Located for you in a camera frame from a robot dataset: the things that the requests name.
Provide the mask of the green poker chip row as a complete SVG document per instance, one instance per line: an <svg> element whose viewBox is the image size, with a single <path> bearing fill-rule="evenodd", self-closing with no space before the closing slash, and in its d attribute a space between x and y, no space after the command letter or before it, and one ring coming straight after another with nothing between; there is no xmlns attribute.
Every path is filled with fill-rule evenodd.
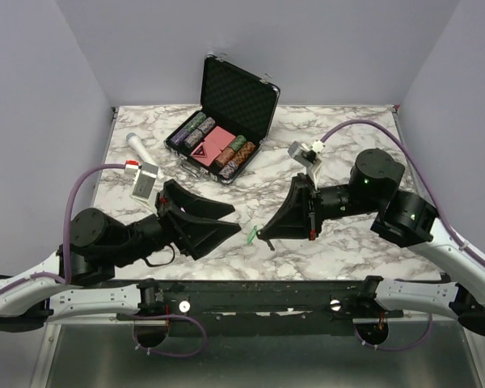
<svg viewBox="0 0 485 388"><path fill-rule="evenodd" d="M216 125L212 117L206 116L203 112L198 112L191 118L184 126L187 134L199 131L202 134L207 134Z"/></svg>

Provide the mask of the orange poker chip row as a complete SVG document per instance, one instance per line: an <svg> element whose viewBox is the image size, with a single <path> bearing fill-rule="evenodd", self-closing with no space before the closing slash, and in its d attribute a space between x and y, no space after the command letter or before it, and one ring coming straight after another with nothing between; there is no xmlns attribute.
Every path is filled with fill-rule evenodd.
<svg viewBox="0 0 485 388"><path fill-rule="evenodd" d="M219 175L229 179L237 169L253 154L256 145L244 136L238 135L215 159L214 164L220 168Z"/></svg>

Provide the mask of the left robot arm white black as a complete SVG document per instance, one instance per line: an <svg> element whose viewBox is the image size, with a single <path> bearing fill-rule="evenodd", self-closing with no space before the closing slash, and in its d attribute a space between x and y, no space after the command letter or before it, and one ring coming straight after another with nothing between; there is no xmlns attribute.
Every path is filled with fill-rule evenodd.
<svg viewBox="0 0 485 388"><path fill-rule="evenodd" d="M160 192L133 199L151 214L128 225L96 208L78 213L70 223L68 264L58 248L21 275L0 275L0 331L34 331L90 314L157 318L165 311L157 282L133 280L116 287L116 270L165 247L198 260L241 230L223 219L234 212L233 205L192 194L173 179Z"/></svg>

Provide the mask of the black poker chip case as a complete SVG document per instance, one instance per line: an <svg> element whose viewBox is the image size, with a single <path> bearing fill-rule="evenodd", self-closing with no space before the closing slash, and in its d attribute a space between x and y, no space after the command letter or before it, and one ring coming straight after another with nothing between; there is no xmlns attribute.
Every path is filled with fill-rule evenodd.
<svg viewBox="0 0 485 388"><path fill-rule="evenodd" d="M209 54L204 59L200 91L200 107L164 140L165 147L180 160L195 167L200 175L225 185L231 184L260 152L272 125L280 88L268 79L254 75L225 59ZM212 118L215 124L235 136L243 136L255 149L229 175L221 174L222 167L215 162L203 164L177 135L197 114Z"/></svg>

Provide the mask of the red playing card deck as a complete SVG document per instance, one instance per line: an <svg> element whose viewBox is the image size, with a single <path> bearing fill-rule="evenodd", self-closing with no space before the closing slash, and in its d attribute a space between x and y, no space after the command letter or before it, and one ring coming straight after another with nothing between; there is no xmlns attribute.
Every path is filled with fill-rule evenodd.
<svg viewBox="0 0 485 388"><path fill-rule="evenodd" d="M235 139L235 135L216 126L191 152L190 157L205 167L209 167L221 152Z"/></svg>

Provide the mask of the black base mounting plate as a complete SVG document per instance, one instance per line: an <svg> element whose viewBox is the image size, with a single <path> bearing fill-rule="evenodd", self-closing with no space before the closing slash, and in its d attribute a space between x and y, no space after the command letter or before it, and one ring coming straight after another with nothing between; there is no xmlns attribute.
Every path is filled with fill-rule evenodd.
<svg viewBox="0 0 485 388"><path fill-rule="evenodd" d="M114 280L70 290L53 310L58 318L111 314L132 323L145 343L168 336L346 336L357 319L374 324L403 316L375 302L379 281Z"/></svg>

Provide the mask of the green key tag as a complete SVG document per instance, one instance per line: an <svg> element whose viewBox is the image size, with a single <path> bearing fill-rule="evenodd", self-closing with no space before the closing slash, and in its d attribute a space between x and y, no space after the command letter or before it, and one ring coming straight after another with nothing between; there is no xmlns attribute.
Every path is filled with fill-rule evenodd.
<svg viewBox="0 0 485 388"><path fill-rule="evenodd" d="M258 226L254 226L251 230L251 232L249 233L249 235L247 236L247 245L251 245L253 240L255 239L255 237L257 236L259 232L259 227Z"/></svg>

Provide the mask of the purple poker chip row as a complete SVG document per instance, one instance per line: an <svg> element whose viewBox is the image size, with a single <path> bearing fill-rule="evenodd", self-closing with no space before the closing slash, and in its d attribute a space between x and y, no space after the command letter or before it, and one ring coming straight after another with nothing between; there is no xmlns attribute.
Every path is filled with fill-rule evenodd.
<svg viewBox="0 0 485 388"><path fill-rule="evenodd" d="M173 137L170 139L171 144L174 146L180 146L183 141L190 136L192 132L193 129L181 128L181 130L174 134Z"/></svg>

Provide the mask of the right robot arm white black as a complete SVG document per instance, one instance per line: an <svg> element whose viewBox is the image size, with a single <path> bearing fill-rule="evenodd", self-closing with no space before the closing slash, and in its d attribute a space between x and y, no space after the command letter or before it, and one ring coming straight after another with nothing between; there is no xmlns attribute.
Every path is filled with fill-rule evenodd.
<svg viewBox="0 0 485 388"><path fill-rule="evenodd" d="M403 164L387 152L369 149L356 157L346 184L319 187L311 175L298 174L257 237L266 243L314 241L325 221L373 214L372 232L432 261L449 280L429 283L367 276L352 298L350 315L379 318L392 310L414 310L455 319L485 336L485 255L457 242L435 206L400 189L404 171Z"/></svg>

